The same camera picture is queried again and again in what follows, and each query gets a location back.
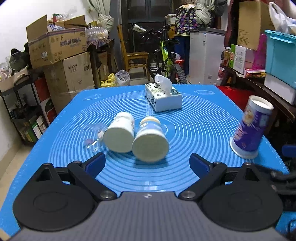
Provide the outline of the blue and yellow paper cup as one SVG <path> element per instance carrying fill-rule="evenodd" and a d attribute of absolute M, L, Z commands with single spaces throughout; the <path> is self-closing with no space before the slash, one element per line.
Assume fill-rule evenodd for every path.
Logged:
<path fill-rule="evenodd" d="M 132 143 L 134 156 L 143 162 L 158 162 L 167 155 L 169 147 L 161 122 L 153 116 L 143 118 Z"/>

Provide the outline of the clear plastic cup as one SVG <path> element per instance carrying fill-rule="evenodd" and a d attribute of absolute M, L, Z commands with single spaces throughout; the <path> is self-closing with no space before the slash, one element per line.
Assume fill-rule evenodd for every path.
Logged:
<path fill-rule="evenodd" d="M 94 153 L 99 152 L 103 146 L 103 135 L 106 129 L 107 126 L 103 123 L 83 126 L 80 130 L 83 147 Z"/>

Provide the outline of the white paper cup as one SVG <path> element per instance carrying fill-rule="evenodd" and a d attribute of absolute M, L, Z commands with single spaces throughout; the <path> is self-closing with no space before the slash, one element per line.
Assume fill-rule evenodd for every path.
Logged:
<path fill-rule="evenodd" d="M 128 153 L 134 141 L 134 117 L 127 112 L 119 112 L 103 134 L 107 148 L 117 153 Z"/>

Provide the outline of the purple paper cup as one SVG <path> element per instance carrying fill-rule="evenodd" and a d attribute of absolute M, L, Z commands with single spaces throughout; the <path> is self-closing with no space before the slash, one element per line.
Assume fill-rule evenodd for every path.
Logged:
<path fill-rule="evenodd" d="M 272 112 L 273 105 L 269 101 L 255 95 L 249 97 L 242 119 L 229 141 L 237 156 L 243 159 L 257 157 Z"/>

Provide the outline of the black metal shelf rack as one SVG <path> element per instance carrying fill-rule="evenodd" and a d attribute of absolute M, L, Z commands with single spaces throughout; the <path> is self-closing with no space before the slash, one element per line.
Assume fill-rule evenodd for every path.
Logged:
<path fill-rule="evenodd" d="M 45 75 L 1 75 L 1 99 L 23 144 L 33 146 L 57 117 Z"/>

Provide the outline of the lower stacked cardboard box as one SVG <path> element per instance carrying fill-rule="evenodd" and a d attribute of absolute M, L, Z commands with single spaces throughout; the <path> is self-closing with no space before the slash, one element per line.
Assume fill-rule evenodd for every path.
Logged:
<path fill-rule="evenodd" d="M 95 87 L 89 52 L 46 66 L 43 72 L 57 113 L 79 92 Z"/>

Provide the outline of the yellow oil jug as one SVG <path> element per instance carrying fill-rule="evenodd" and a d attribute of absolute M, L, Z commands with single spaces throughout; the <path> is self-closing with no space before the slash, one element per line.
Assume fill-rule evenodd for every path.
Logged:
<path fill-rule="evenodd" d="M 106 88 L 106 87 L 116 87 L 117 86 L 117 81 L 116 81 L 116 76 L 115 73 L 111 73 L 107 80 L 101 80 L 101 87 Z"/>

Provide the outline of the white tissue box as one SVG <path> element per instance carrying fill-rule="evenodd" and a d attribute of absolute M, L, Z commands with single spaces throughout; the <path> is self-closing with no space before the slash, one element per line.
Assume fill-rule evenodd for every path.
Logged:
<path fill-rule="evenodd" d="M 182 95 L 169 78 L 157 74 L 153 83 L 145 84 L 145 93 L 156 112 L 182 108 Z"/>

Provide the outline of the green and white carton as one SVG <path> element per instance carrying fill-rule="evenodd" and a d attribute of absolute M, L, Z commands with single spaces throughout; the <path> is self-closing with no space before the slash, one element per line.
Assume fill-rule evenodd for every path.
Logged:
<path fill-rule="evenodd" d="M 245 69 L 250 69 L 254 62 L 254 51 L 240 45 L 231 45 L 229 67 L 243 74 Z"/>

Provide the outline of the teal plastic storage bin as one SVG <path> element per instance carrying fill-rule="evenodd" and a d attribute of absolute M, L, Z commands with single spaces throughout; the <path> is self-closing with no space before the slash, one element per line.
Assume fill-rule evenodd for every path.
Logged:
<path fill-rule="evenodd" d="M 295 88 L 296 45 L 295 35 L 265 30 L 265 71 Z"/>

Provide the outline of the green and black bicycle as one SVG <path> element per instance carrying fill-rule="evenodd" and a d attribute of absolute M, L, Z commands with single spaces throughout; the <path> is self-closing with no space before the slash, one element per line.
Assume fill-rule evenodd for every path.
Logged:
<path fill-rule="evenodd" d="M 137 24 L 132 24 L 132 30 L 142 36 L 140 40 L 149 54 L 147 66 L 152 78 L 159 74 L 169 78 L 172 84 L 187 84 L 184 70 L 176 60 L 175 46 L 180 42 L 176 38 L 170 39 L 167 36 L 167 32 L 173 26 L 173 24 L 166 24 L 158 30 L 147 30 Z"/>

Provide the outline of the open top cardboard box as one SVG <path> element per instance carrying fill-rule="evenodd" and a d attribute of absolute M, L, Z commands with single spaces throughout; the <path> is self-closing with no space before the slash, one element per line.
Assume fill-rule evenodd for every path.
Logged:
<path fill-rule="evenodd" d="M 85 16 L 49 23 L 43 16 L 26 27 L 34 69 L 54 64 L 87 51 Z"/>

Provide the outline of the wooden chair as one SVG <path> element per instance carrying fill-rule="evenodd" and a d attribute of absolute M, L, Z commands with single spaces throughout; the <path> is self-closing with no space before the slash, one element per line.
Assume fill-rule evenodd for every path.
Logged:
<path fill-rule="evenodd" d="M 123 38 L 122 25 L 118 25 L 116 28 L 120 42 L 124 70 L 129 72 L 131 69 L 141 67 L 143 69 L 144 75 L 147 77 L 148 81 L 150 81 L 151 77 L 147 65 L 149 53 L 145 51 L 128 53 L 126 51 L 125 41 Z"/>

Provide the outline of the dark wooden side table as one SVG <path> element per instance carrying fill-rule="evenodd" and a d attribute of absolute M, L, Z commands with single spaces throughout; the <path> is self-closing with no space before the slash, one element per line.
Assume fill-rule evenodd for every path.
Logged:
<path fill-rule="evenodd" d="M 87 42 L 95 88 L 101 88 L 101 82 L 108 79 L 112 72 L 111 57 L 114 39 L 100 39 Z"/>

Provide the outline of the colourful patterned bag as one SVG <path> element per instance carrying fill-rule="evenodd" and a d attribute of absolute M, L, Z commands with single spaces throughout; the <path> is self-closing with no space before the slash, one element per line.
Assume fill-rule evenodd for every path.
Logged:
<path fill-rule="evenodd" d="M 190 32 L 200 27 L 196 20 L 195 5 L 184 4 L 176 10 L 175 33 L 189 35 Z"/>

